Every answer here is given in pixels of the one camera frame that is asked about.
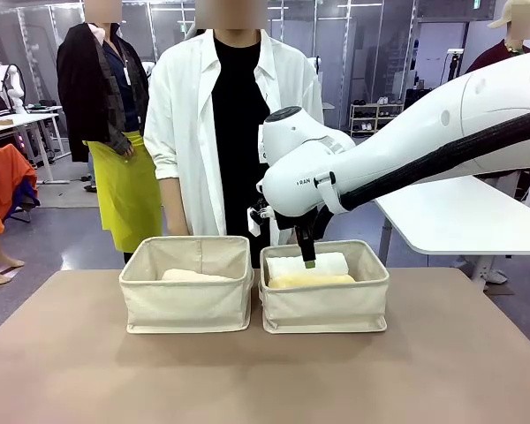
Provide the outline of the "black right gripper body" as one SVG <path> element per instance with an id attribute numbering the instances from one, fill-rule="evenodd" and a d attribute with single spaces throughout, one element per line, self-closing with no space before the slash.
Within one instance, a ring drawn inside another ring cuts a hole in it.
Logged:
<path id="1" fill-rule="evenodd" d="M 288 217 L 276 212 L 276 223 L 280 230 L 296 231 L 303 230 L 312 236 L 314 240 L 320 240 L 328 227 L 331 218 L 334 216 L 326 206 L 315 207 L 303 216 Z"/>

